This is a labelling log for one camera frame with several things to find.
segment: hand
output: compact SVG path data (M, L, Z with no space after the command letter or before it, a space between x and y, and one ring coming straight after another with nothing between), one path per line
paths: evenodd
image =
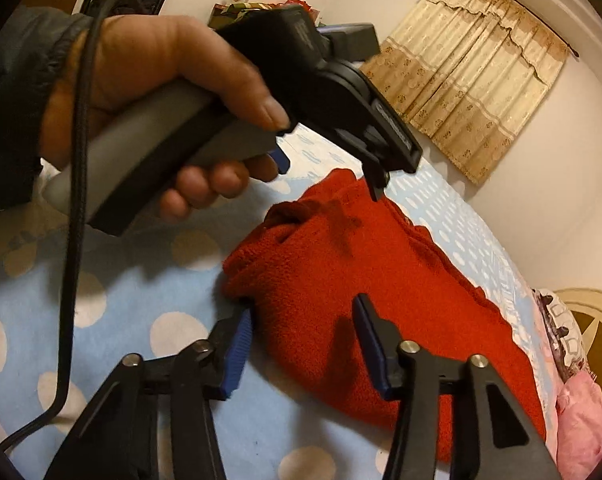
M43 115L40 155L65 167L70 158L74 83L86 33L72 45ZM126 105L178 77L218 94L238 118L265 130L289 126L283 107L270 95L258 70L203 23L187 16L114 16L103 23L95 58L90 136L97 136ZM267 155L220 162L209 171L183 167L174 188L160 199L161 217L187 218L220 194L241 194L250 177L268 182L277 168Z

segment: beige curtain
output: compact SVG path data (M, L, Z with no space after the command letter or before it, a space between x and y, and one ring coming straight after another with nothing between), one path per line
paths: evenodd
M406 123L482 184L568 47L514 0L420 0L361 70Z

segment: red fleece fabric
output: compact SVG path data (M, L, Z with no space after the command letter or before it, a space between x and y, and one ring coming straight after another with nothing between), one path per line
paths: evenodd
M398 403L367 376L351 319L369 294L380 316L433 354L487 356L545 439L532 367L498 308L396 204L370 200L350 170L332 171L296 202L273 206L226 259L225 293L252 298L267 352L329 405L393 428ZM440 403L438 458L449 462L451 402Z

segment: fingernail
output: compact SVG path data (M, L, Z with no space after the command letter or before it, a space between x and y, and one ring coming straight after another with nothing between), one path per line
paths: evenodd
M263 102L265 112L270 116L270 120L277 130L285 130L290 126L290 119L287 116L286 110L272 96L265 99Z

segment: curtain rod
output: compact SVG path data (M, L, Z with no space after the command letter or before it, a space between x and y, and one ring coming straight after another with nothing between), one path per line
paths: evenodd
M572 54L574 54L574 57L580 57L578 55L578 52L574 49L574 47L572 47L567 41L565 41L565 39L562 37L561 34L559 34L558 32L556 32L556 30L554 30L550 25L548 25L545 21L543 21L539 16L537 16L530 9L528 9L523 3L521 3L518 0L514 0L514 1L516 3L518 3L520 6L525 7L527 12L529 12L530 14L532 14L537 20L539 20L541 23L543 23L543 25L545 25L545 27L549 28L554 34L556 34L559 37L559 39L568 46L568 49L570 49L572 51Z

